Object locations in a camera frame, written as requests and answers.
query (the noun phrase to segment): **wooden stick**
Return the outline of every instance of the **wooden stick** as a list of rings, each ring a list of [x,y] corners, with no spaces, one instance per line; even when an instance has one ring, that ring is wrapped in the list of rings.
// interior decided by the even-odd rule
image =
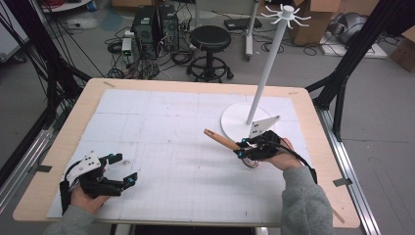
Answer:
[[[231,150],[239,150],[241,149],[235,142],[233,142],[232,140],[223,137],[217,133],[214,133],[213,131],[209,130],[209,129],[205,129],[204,134],[207,135],[208,137],[212,138],[214,141],[216,141],[217,143],[228,147]]]

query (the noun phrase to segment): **stool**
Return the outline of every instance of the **stool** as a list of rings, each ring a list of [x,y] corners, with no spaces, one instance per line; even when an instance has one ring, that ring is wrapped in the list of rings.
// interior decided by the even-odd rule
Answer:
[[[196,77],[195,81],[199,81],[199,79],[205,81],[219,80],[222,83],[220,77],[224,74],[226,74],[228,79],[233,78],[234,74],[225,62],[213,56],[213,53],[221,52],[231,44],[231,35],[228,31],[219,26],[200,26],[190,33],[190,42],[196,48],[207,52],[205,57],[195,59],[186,69],[187,74],[192,74]],[[198,64],[203,59],[206,59],[206,64]],[[217,61],[220,65],[214,65],[214,61]]]

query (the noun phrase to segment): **gray sleeve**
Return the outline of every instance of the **gray sleeve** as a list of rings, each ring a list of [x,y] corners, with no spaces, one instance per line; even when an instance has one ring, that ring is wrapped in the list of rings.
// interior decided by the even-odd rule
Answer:
[[[323,189],[314,183],[308,167],[284,171],[281,233],[335,234],[332,207]]]
[[[61,221],[51,224],[43,235],[86,235],[95,215],[82,208],[69,205]]]

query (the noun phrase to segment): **white paper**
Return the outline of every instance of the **white paper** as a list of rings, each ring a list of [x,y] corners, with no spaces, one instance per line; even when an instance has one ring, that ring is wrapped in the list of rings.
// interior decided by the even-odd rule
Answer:
[[[136,185],[107,201],[98,218],[278,226],[285,188],[282,172],[267,163],[247,168],[233,152],[204,135],[208,128],[224,136],[222,113],[253,98],[107,90],[68,167],[94,150],[101,157],[123,154],[120,163],[109,165],[107,178],[122,180],[138,172]],[[272,129],[288,137],[311,164],[292,100],[262,97],[259,106],[281,116]],[[48,217],[61,213],[58,192]]]

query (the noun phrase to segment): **stand base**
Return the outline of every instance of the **stand base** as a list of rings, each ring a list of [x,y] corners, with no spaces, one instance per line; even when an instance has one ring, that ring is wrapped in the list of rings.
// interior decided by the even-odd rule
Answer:
[[[251,131],[251,123],[246,124],[251,110],[250,103],[234,104],[223,112],[220,124],[226,137],[234,142],[241,142],[243,138],[248,138]],[[270,115],[261,108],[256,108],[254,120],[270,118]]]

